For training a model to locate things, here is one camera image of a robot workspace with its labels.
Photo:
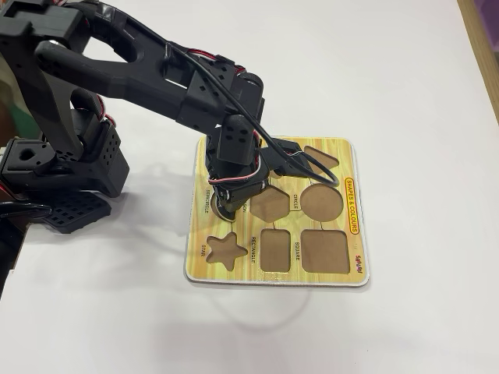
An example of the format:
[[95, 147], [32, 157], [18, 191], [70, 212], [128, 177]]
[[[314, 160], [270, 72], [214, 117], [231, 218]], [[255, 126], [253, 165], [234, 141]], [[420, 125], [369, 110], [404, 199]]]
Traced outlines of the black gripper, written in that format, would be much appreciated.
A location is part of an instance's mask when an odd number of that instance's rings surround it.
[[236, 212], [248, 199], [260, 194], [268, 183], [270, 169], [260, 153], [250, 165], [221, 161], [206, 154], [208, 183], [213, 187], [215, 206], [223, 219], [234, 222]]

